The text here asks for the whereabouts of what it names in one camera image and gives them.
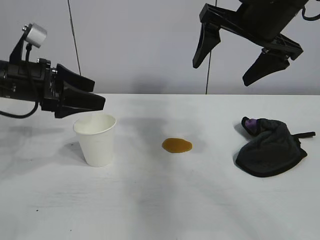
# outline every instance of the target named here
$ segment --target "brown spill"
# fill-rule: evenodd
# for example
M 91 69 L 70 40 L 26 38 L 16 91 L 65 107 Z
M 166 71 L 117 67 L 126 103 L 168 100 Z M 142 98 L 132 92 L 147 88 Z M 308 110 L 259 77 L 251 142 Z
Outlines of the brown spill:
M 192 143 L 181 138 L 167 138 L 162 143 L 162 147 L 172 154 L 179 154 L 190 151 Z

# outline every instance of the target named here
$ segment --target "white wall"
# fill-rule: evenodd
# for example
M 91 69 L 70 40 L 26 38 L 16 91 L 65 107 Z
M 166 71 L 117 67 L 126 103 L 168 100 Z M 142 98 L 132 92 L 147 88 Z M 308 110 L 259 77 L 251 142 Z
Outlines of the white wall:
M 236 0 L 218 1 L 218 6 L 236 10 Z M 320 2 L 310 0 L 306 14 L 320 13 Z M 320 94 L 320 20 L 305 21 L 301 12 L 282 32 L 298 42 L 304 50 L 283 71 L 270 74 L 249 87 L 242 76 L 255 62 L 262 47 L 248 40 L 220 31 L 221 43 L 212 51 L 208 92 L 210 94 Z
M 96 81 L 97 93 L 203 94 L 208 58 L 192 67 L 200 35 L 199 13 L 214 0 L 70 0 L 82 74 Z M 238 0 L 218 0 L 236 10 Z M 307 15 L 320 12 L 310 0 Z M 36 22 L 48 30 L 39 57 L 78 72 L 67 0 L 2 0 L 0 59 L 8 60 L 24 24 Z M 250 87 L 242 76 L 261 47 L 221 30 L 212 51 L 208 92 L 211 94 L 320 94 L 320 21 L 301 13 L 283 33 L 301 44 L 304 53 L 285 71 L 271 74 Z
M 206 0 L 72 0 L 81 71 L 100 93 L 202 94 L 193 69 Z

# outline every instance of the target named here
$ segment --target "white paper cup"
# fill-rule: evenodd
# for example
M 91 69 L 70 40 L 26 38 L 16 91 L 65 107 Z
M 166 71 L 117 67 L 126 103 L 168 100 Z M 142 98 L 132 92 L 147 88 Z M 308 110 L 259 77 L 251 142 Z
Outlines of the white paper cup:
M 85 161 L 92 167 L 109 164 L 114 157 L 116 119 L 96 113 L 77 120 L 73 125 Z

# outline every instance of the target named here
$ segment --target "black cable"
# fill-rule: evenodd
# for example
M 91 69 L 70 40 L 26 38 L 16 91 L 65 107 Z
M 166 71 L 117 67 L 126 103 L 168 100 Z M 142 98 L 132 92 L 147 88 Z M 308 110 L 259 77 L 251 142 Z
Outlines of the black cable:
M 306 7 L 303 6 L 302 17 L 304 20 L 307 20 L 307 21 L 316 21 L 320 19 L 320 14 L 318 14 L 317 16 L 306 16 Z
M 71 32 L 72 32 L 72 36 L 73 36 L 73 42 L 74 42 L 74 48 L 75 48 L 75 55 L 76 55 L 76 60 L 77 60 L 77 63 L 78 63 L 79 75 L 81 76 L 81 69 L 80 69 L 78 48 L 77 48 L 77 42 L 76 42 L 76 34 L 75 34 L 74 22 L 73 22 L 73 20 L 72 20 L 72 15 L 71 15 L 70 0 L 67 0 L 67 3 L 68 3 L 68 8 L 69 8 Z
M 218 0 L 215 0 L 215 6 L 217 6 L 218 4 Z M 208 94 L 208 87 L 209 87 L 209 77 L 210 77 L 210 65 L 211 65 L 211 52 L 210 51 L 210 54 L 209 54 L 209 65 L 208 65 L 208 72 L 207 72 L 207 75 L 206 75 L 206 85 L 205 85 L 205 95 Z
M 26 72 L 27 72 L 27 76 L 28 79 L 30 81 L 30 84 L 32 86 L 33 92 L 34 92 L 34 96 L 35 96 L 35 103 L 34 103 L 34 107 L 33 109 L 24 115 L 16 115 L 16 114 L 12 114 L 12 113 L 8 113 L 5 111 L 0 111 L 0 115 L 5 116 L 5 117 L 9 117 L 9 118 L 14 118 L 14 119 L 25 119 L 27 117 L 30 117 L 32 114 L 34 114 L 39 106 L 39 96 L 38 96 L 38 91 L 37 91 L 37 87 L 35 84 L 35 81 L 33 80 L 31 73 L 30 73 L 30 68 L 29 68 L 29 56 L 30 56 L 30 51 L 32 49 L 32 45 L 30 43 L 28 43 L 25 47 L 26 49 L 26 53 L 25 53 L 25 67 L 26 67 Z

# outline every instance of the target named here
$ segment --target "black strap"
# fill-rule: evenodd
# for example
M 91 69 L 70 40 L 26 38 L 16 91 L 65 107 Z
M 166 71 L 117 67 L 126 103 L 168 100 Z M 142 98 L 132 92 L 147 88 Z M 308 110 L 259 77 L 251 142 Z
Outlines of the black strap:
M 292 135 L 293 137 L 297 137 L 298 139 L 305 139 L 305 138 L 310 138 L 316 135 L 316 132 L 310 131 L 310 132 L 304 132 L 304 133 L 298 133 Z
M 304 6 L 302 8 L 302 17 L 304 20 L 307 20 L 307 21 L 316 21 L 320 19 L 320 14 L 317 16 L 306 16 L 306 7 Z

